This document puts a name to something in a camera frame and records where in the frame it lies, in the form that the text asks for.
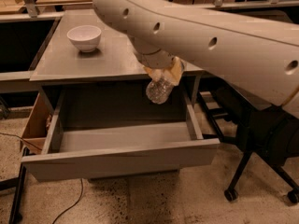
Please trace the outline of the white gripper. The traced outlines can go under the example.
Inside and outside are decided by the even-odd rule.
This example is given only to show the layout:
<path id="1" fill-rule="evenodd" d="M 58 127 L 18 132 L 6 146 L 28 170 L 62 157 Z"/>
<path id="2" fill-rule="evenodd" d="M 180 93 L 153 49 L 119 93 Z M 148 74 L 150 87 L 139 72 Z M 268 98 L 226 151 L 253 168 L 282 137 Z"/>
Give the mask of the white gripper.
<path id="1" fill-rule="evenodd" d="M 167 79 L 174 86 L 177 86 L 185 70 L 185 65 L 179 57 L 156 48 L 151 44 L 130 36 L 129 40 L 134 48 L 134 55 L 144 66 L 145 72 L 153 81 L 159 81 L 162 77 L 162 70 L 166 68 Z"/>

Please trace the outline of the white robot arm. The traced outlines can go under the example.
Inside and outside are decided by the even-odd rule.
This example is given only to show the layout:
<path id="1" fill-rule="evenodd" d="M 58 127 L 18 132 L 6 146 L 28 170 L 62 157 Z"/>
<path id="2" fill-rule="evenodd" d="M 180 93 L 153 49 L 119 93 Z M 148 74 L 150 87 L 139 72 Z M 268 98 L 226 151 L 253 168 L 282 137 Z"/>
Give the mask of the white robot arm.
<path id="1" fill-rule="evenodd" d="M 299 118 L 299 27 L 165 0 L 93 0 L 97 16 L 129 36 L 137 59 L 174 56 Z"/>

